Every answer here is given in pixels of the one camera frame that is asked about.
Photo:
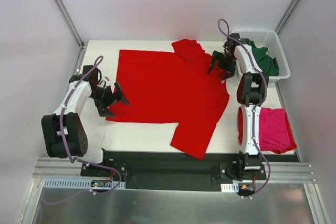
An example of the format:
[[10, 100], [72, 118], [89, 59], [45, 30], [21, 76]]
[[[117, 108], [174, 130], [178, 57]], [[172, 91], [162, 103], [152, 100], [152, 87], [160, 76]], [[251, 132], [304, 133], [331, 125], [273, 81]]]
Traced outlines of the white plastic basket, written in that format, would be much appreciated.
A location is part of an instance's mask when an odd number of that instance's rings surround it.
[[283, 51], [278, 34], [269, 29], [234, 29], [232, 33], [238, 33], [240, 38], [252, 40], [256, 47], [267, 47], [267, 55], [277, 60], [279, 66], [279, 75], [270, 76], [269, 82], [277, 82], [282, 79], [288, 79], [291, 75], [285, 53]]

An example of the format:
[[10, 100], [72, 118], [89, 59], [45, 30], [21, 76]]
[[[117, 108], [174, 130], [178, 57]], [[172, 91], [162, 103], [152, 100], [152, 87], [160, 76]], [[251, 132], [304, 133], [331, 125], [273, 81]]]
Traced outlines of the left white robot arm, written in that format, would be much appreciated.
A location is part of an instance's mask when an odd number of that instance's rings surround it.
[[100, 86], [101, 71], [86, 65], [83, 72], [69, 79], [68, 91], [61, 105], [50, 115], [44, 115], [41, 126], [47, 155], [52, 158], [68, 158], [92, 164], [99, 176], [111, 171], [111, 163], [104, 159], [104, 149], [90, 146], [80, 120], [88, 99], [92, 99], [100, 117], [114, 117], [109, 107], [118, 102], [129, 105], [118, 82], [111, 86]]

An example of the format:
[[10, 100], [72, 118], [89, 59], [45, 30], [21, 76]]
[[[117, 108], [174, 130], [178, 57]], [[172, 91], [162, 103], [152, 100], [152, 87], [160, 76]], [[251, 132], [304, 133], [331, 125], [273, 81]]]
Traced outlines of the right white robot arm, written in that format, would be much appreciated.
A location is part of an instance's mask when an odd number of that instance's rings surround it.
[[241, 38], [239, 33], [232, 33], [227, 36], [223, 47], [224, 52], [212, 53], [208, 72], [216, 67], [223, 69], [222, 80], [225, 81], [233, 77], [236, 63], [239, 63], [243, 73], [236, 94], [243, 117], [242, 150], [239, 151], [237, 161], [224, 169], [224, 175], [240, 182], [244, 179], [253, 180], [264, 169], [265, 156], [259, 144], [259, 119], [261, 105], [267, 96], [269, 75], [258, 67], [251, 40]]

